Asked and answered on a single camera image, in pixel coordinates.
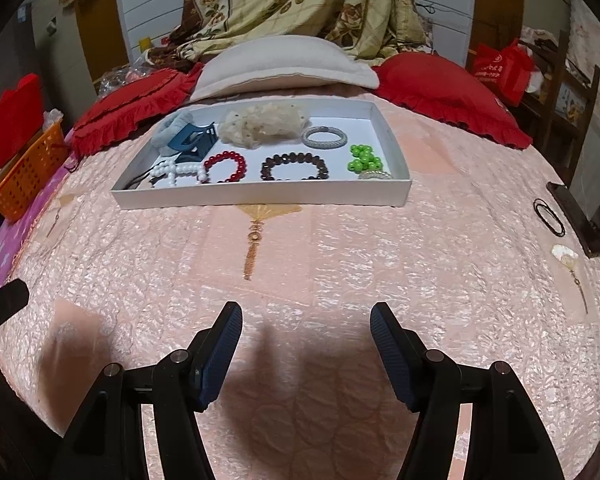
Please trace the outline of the orange plastic basket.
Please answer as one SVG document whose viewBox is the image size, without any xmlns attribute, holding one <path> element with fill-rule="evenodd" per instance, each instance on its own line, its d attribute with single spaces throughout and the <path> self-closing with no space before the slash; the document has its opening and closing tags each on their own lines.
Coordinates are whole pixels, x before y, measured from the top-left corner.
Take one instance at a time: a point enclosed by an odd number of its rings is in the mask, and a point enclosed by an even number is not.
<svg viewBox="0 0 600 480">
<path fill-rule="evenodd" d="M 16 222 L 27 212 L 69 154 L 61 119 L 39 131 L 15 154 L 0 170 L 0 214 L 5 220 Z"/>
</svg>

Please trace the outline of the red shopping bag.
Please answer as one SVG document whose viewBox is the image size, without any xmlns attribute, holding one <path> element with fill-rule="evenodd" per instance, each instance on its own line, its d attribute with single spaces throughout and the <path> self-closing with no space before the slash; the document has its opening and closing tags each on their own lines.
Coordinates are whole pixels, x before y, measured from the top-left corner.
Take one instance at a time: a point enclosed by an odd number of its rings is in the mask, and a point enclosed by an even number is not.
<svg viewBox="0 0 600 480">
<path fill-rule="evenodd" d="M 526 93 L 534 68 L 533 58 L 516 38 L 502 50 L 478 44 L 470 73 L 505 105 L 517 107 Z"/>
</svg>

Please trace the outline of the purple floral bedsheet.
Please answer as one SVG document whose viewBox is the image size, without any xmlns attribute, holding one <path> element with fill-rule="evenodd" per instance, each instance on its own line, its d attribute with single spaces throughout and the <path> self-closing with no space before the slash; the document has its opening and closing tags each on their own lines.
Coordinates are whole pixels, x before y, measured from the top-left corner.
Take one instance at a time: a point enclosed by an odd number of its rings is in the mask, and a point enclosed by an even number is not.
<svg viewBox="0 0 600 480">
<path fill-rule="evenodd" d="M 23 248 L 32 226 L 47 208 L 48 203 L 68 174 L 70 174 L 70 170 L 66 166 L 61 166 L 46 183 L 42 191 L 35 196 L 26 213 L 16 222 L 9 223 L 5 221 L 0 227 L 0 286 L 6 282 L 16 255 Z"/>
</svg>

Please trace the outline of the floral beige quilt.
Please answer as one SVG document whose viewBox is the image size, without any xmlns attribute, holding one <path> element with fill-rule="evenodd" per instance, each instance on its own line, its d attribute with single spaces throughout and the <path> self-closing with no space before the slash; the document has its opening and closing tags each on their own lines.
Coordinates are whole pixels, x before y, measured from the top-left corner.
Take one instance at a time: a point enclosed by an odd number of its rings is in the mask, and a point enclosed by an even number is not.
<svg viewBox="0 0 600 480">
<path fill-rule="evenodd" d="M 145 58 L 187 73 L 235 44 L 279 35 L 321 38 L 370 65 L 431 48 L 414 0 L 184 0 L 181 23 Z"/>
</svg>

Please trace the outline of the beige pillow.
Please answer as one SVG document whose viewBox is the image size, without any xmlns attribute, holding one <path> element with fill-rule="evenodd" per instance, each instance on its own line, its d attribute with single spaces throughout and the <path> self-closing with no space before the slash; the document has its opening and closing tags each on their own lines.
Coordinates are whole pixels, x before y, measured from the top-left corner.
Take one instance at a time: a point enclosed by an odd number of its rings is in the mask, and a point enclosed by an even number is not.
<svg viewBox="0 0 600 480">
<path fill-rule="evenodd" d="M 264 37 L 236 44 L 204 64 L 190 99 L 270 90 L 348 84 L 377 89 L 379 79 L 365 63 L 327 40 L 299 35 Z"/>
</svg>

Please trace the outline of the grey refrigerator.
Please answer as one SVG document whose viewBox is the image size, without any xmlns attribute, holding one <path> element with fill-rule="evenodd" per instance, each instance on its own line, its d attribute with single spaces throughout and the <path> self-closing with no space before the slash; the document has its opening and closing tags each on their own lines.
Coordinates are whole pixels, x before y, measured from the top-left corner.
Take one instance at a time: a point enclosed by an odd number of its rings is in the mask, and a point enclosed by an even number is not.
<svg viewBox="0 0 600 480">
<path fill-rule="evenodd" d="M 38 73 L 30 4 L 17 10 L 0 33 L 0 96 L 23 76 Z"/>
</svg>

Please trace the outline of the pink quilted bedspread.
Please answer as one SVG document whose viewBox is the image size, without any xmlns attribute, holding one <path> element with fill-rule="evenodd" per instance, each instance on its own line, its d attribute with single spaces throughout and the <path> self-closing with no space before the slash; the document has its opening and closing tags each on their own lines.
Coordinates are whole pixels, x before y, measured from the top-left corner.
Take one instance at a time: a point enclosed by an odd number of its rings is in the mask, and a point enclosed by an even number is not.
<svg viewBox="0 0 600 480">
<path fill-rule="evenodd" d="M 509 362 L 577 477 L 600 442 L 600 259 L 555 259 L 533 211 L 552 168 L 531 148 L 377 106 L 411 168 L 406 204 L 275 209 L 251 276 L 252 210 L 121 209 L 111 189 L 143 138 L 83 159 L 7 277 L 30 290 L 0 328 L 15 392 L 64 431 L 105 364 L 158 362 L 234 300 L 242 336 L 198 420 L 214 474 L 392 479 L 415 419 L 370 336 L 383 301 L 456 362 Z"/>
</svg>

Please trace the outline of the red ruffled pillow right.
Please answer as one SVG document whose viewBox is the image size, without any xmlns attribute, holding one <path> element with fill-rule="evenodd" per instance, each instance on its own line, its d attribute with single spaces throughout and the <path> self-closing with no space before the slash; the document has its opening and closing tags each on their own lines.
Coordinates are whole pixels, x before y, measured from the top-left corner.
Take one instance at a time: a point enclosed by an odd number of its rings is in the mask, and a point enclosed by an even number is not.
<svg viewBox="0 0 600 480">
<path fill-rule="evenodd" d="M 376 96 L 508 148 L 532 139 L 496 95 L 455 63 L 435 54 L 403 52 L 375 66 Z"/>
</svg>

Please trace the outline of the red ruffled pillow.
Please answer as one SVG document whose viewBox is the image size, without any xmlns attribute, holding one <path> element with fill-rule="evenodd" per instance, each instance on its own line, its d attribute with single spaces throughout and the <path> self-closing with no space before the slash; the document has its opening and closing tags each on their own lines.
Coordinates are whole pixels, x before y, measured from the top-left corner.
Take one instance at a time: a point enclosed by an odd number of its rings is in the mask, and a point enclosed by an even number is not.
<svg viewBox="0 0 600 480">
<path fill-rule="evenodd" d="M 74 124 L 71 151 L 77 159 L 94 155 L 126 140 L 146 120 L 173 112 L 193 93 L 203 68 L 154 70 L 110 92 Z"/>
<path fill-rule="evenodd" d="M 376 96 L 508 148 L 532 139 L 496 95 L 455 63 L 435 54 L 403 52 L 375 66 Z"/>
</svg>

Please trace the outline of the wooden chair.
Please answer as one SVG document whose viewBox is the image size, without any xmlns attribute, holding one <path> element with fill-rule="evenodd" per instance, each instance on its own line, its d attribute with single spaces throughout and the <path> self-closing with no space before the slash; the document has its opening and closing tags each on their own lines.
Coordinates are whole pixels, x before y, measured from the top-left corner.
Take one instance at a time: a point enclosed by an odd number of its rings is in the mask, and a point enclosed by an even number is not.
<svg viewBox="0 0 600 480">
<path fill-rule="evenodd" d="M 571 65 L 566 32 L 560 33 L 558 42 L 534 40 L 519 44 L 530 52 L 542 81 L 538 91 L 524 95 L 513 114 L 562 183 L 570 185 L 593 116 L 600 66 L 595 66 L 594 75 L 588 77 Z"/>
</svg>

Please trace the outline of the blue hair claw clip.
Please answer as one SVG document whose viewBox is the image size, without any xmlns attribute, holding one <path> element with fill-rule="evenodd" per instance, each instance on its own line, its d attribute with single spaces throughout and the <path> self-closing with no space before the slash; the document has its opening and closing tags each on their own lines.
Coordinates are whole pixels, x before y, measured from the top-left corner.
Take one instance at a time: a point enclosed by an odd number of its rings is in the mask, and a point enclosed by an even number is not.
<svg viewBox="0 0 600 480">
<path fill-rule="evenodd" d="M 168 143 L 168 147 L 178 153 L 175 162 L 202 162 L 214 144 L 218 142 L 215 125 L 198 127 L 186 124 Z"/>
</svg>

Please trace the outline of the cream lace scrunchie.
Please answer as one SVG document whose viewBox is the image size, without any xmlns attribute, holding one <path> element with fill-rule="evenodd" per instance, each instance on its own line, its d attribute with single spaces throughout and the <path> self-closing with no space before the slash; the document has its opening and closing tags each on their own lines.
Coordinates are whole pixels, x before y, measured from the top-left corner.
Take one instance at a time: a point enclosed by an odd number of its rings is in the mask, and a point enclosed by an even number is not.
<svg viewBox="0 0 600 480">
<path fill-rule="evenodd" d="M 302 106 L 266 102 L 230 110 L 219 123 L 218 137 L 225 144 L 253 150 L 300 138 L 309 121 L 309 113 Z"/>
</svg>

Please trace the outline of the white shallow tray box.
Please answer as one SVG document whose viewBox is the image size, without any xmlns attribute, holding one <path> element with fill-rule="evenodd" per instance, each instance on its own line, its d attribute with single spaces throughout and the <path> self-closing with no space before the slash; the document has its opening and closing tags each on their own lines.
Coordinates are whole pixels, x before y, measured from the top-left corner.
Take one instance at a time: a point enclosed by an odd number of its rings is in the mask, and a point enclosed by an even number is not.
<svg viewBox="0 0 600 480">
<path fill-rule="evenodd" d="M 212 157 L 225 151 L 242 155 L 246 175 L 228 183 L 237 162 L 225 159 L 211 166 L 207 183 L 200 183 L 191 172 L 155 179 L 149 170 L 163 157 L 147 143 L 123 170 L 111 189 L 112 196 L 126 210 L 260 204 L 405 205 L 412 186 L 410 170 L 391 127 L 376 104 L 330 96 L 273 102 L 302 106 L 309 113 L 310 126 L 343 131 L 347 145 L 317 150 L 299 140 L 291 140 L 250 150 L 219 141 L 208 155 Z M 350 147 L 361 144 L 372 148 L 388 177 L 361 178 L 348 169 L 353 159 Z"/>
</svg>

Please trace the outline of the red ruffled pillow left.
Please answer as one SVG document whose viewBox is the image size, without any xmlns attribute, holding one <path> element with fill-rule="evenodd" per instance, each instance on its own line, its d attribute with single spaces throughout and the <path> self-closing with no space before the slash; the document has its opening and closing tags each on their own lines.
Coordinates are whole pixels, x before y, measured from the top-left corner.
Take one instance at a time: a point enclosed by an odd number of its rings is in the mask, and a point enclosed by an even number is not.
<svg viewBox="0 0 600 480">
<path fill-rule="evenodd" d="M 203 68 L 154 70 L 110 92 L 74 124 L 71 151 L 77 159 L 94 155 L 126 140 L 146 120 L 173 112 L 193 93 Z"/>
</svg>

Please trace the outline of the light blue fluffy scrunchie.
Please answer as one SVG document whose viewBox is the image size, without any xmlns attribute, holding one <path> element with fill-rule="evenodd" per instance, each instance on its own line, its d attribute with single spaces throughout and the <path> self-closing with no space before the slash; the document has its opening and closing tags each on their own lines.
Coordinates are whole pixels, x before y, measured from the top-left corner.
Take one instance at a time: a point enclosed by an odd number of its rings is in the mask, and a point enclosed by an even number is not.
<svg viewBox="0 0 600 480">
<path fill-rule="evenodd" d="M 169 143 L 187 124 L 194 122 L 193 112 L 191 110 L 178 110 L 165 118 L 156 125 L 155 131 L 149 141 L 160 156 L 171 156 L 178 151 L 170 148 Z"/>
</svg>

